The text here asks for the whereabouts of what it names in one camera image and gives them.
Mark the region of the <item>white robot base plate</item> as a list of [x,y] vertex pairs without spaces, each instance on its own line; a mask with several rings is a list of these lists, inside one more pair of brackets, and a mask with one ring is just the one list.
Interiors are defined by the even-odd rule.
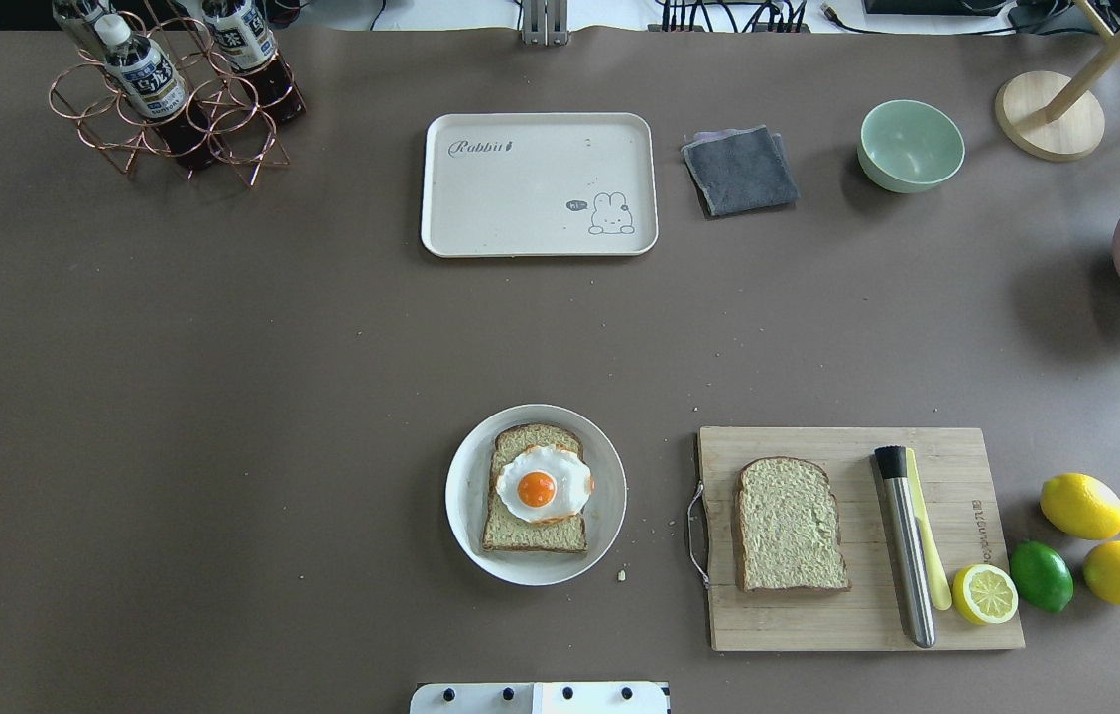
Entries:
[[428,683],[410,713],[670,713],[662,682]]

